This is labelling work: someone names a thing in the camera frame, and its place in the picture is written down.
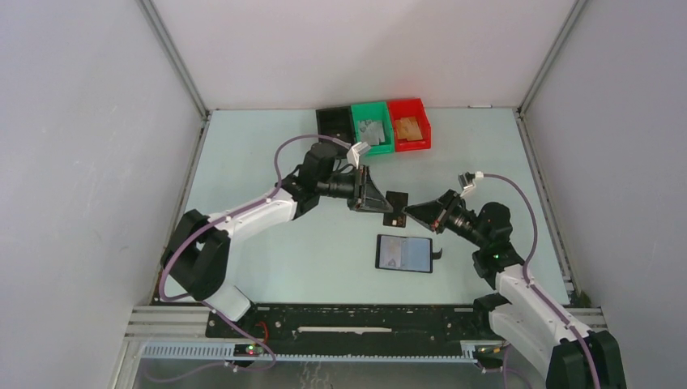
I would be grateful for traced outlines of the black leather card holder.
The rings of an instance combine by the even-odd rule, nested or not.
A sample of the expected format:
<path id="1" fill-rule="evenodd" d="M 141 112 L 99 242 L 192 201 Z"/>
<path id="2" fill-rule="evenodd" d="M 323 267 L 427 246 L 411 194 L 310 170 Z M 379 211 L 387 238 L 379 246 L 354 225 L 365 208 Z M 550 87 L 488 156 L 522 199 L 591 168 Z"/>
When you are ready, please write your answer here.
<path id="1" fill-rule="evenodd" d="M 377 236 L 375 267 L 380 270 L 431 274 L 442 256 L 443 249 L 435 250 L 432 238 Z"/>

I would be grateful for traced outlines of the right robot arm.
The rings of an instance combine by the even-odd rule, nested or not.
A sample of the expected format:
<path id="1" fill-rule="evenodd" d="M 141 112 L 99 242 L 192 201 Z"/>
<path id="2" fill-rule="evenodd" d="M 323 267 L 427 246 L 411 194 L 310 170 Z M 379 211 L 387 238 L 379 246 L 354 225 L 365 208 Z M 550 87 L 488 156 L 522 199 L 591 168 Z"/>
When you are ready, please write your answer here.
<path id="1" fill-rule="evenodd" d="M 433 233 L 451 231 L 476 245 L 474 268 L 494 291 L 473 302 L 477 336 L 507 341 L 542 374 L 547 388 L 627 386 L 616 338 L 607 330 L 593 331 L 554 301 L 526 268 L 510 241 L 507 206 L 490 202 L 474 212 L 448 190 L 403 213 Z"/>

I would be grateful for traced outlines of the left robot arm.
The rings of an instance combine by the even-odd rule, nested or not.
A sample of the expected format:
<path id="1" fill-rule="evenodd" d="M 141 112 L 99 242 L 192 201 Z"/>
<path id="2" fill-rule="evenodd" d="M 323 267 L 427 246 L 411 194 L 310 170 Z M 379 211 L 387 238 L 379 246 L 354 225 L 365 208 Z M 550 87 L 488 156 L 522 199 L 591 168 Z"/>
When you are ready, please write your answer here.
<path id="1" fill-rule="evenodd" d="M 317 207 L 322 197 L 343 199 L 353 212 L 393 210 L 366 165 L 336 170 L 331 163 L 299 164 L 273 191 L 251 203 L 212 216 L 196 209 L 184 214 L 161 259 L 160 298 L 190 297 L 222 314 L 225 327 L 236 337 L 249 336 L 256 316 L 250 311 L 252 301 L 228 279 L 232 245 L 298 219 Z"/>

